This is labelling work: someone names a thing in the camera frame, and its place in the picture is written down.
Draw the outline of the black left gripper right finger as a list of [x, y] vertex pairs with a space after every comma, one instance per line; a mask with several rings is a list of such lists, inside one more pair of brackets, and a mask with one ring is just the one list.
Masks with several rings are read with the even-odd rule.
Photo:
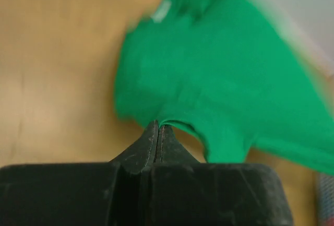
[[293, 225], [277, 173], [259, 163], [200, 163], [159, 129], [156, 157], [142, 174], [143, 225]]

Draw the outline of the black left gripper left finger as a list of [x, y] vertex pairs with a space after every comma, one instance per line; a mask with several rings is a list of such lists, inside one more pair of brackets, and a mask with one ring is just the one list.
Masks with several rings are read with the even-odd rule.
[[159, 125], [151, 122], [107, 162], [13, 164], [1, 168], [1, 225], [142, 225], [143, 170]]

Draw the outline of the green t shirt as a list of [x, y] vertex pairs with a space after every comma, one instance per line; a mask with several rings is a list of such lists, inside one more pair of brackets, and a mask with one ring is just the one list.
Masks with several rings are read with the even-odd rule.
[[163, 0], [124, 39], [114, 108], [197, 137], [208, 162], [254, 147], [333, 173], [324, 92], [249, 0]]

